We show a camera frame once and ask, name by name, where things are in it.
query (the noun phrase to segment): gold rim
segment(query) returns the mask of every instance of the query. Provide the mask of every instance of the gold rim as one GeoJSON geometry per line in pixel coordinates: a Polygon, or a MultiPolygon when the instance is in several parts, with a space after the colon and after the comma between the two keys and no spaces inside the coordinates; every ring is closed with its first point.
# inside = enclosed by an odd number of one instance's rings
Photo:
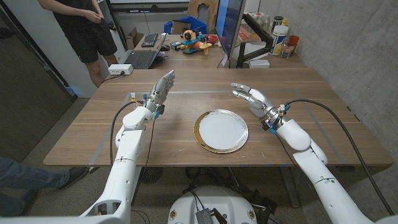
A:
{"type": "Polygon", "coordinates": [[[199,145],[201,147],[203,147],[204,149],[209,150],[210,152],[215,152],[215,153],[229,153],[229,152],[233,152],[233,151],[238,150],[247,141],[247,139],[248,139],[248,131],[249,131],[248,130],[248,126],[247,126],[246,122],[244,122],[242,117],[240,117],[238,114],[236,114],[236,113],[234,113],[232,111],[228,111],[228,110],[211,110],[211,111],[207,111],[206,113],[203,113],[202,115],[199,116],[199,118],[197,119],[197,121],[195,122],[195,125],[193,127],[193,134],[195,135],[195,139],[197,140],[199,145]],[[201,136],[200,136],[199,125],[200,125],[200,122],[203,120],[203,118],[205,118],[206,116],[208,116],[210,113],[213,113],[213,112],[228,113],[228,114],[234,115],[234,116],[236,116],[238,118],[241,118],[241,120],[243,121],[243,124],[244,124],[244,126],[246,128],[246,133],[244,134],[245,138],[242,138],[242,140],[239,142],[239,144],[237,144],[236,146],[234,146],[232,148],[229,148],[229,149],[215,149],[215,148],[207,145],[204,142],[204,140],[201,138],[201,136]]]}

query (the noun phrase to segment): shoe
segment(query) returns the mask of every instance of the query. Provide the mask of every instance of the shoe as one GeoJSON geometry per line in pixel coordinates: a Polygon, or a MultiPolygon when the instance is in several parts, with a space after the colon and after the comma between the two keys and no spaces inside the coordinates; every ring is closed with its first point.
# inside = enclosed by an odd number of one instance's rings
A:
{"type": "Polygon", "coordinates": [[[74,167],[69,170],[69,179],[66,184],[62,185],[59,190],[65,190],[72,186],[78,180],[82,179],[88,173],[88,167],[74,167]]]}
{"type": "Polygon", "coordinates": [[[39,196],[39,190],[28,190],[25,195],[22,197],[22,200],[24,201],[24,209],[19,214],[19,216],[25,216],[30,209],[32,208],[33,204],[35,203],[37,196],[39,196]]]}

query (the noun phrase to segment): person's leg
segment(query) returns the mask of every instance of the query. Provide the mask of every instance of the person's leg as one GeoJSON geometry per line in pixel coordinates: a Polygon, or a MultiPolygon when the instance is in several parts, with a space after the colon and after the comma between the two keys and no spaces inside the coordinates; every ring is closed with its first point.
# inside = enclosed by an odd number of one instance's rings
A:
{"type": "Polygon", "coordinates": [[[111,66],[112,64],[118,64],[118,60],[114,56],[114,54],[108,55],[108,56],[103,56],[108,63],[108,67],[111,66]]]}
{"type": "Polygon", "coordinates": [[[22,198],[0,194],[0,217],[26,215],[35,203],[39,190],[28,190],[22,198]]]}
{"type": "Polygon", "coordinates": [[[23,199],[0,194],[0,217],[18,216],[22,213],[24,207],[23,199]]]}
{"type": "Polygon", "coordinates": [[[0,157],[0,187],[17,189],[60,188],[69,179],[69,171],[47,171],[0,157]]]}
{"type": "Polygon", "coordinates": [[[91,81],[93,81],[94,85],[100,87],[104,78],[101,76],[100,72],[100,61],[85,63],[88,69],[88,73],[90,74],[91,81]]]}
{"type": "Polygon", "coordinates": [[[111,32],[109,31],[108,25],[104,19],[100,24],[96,25],[95,31],[96,47],[99,54],[105,58],[108,66],[118,64],[118,60],[114,56],[114,53],[118,48],[113,41],[111,32]]]}
{"type": "Polygon", "coordinates": [[[91,81],[94,85],[100,87],[104,79],[100,74],[100,63],[96,46],[96,29],[90,28],[86,32],[65,33],[70,45],[76,52],[81,62],[88,69],[91,81]]]}

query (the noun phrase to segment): white plate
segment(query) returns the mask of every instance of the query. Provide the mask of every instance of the white plate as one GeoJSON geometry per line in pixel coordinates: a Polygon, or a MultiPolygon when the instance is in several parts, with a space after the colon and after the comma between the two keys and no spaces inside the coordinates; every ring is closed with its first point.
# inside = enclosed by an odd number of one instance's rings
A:
{"type": "Polygon", "coordinates": [[[211,110],[202,114],[197,119],[193,132],[202,147],[216,153],[238,150],[249,136],[244,120],[228,110],[211,110]]]}

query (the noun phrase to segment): white box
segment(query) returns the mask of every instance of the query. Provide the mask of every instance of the white box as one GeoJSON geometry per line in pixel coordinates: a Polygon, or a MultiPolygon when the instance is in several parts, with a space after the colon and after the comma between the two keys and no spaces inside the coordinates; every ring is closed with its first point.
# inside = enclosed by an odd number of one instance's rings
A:
{"type": "Polygon", "coordinates": [[[111,75],[120,75],[122,71],[124,71],[123,75],[130,75],[132,73],[132,65],[131,64],[112,64],[108,68],[111,75]]]}
{"type": "Polygon", "coordinates": [[[269,68],[269,62],[268,62],[268,60],[250,61],[249,68],[269,68]]]}
{"type": "Polygon", "coordinates": [[[169,39],[169,34],[168,33],[163,33],[163,34],[161,34],[162,35],[162,38],[164,37],[164,36],[166,36],[166,38],[164,39],[164,40],[168,40],[169,39]]]}

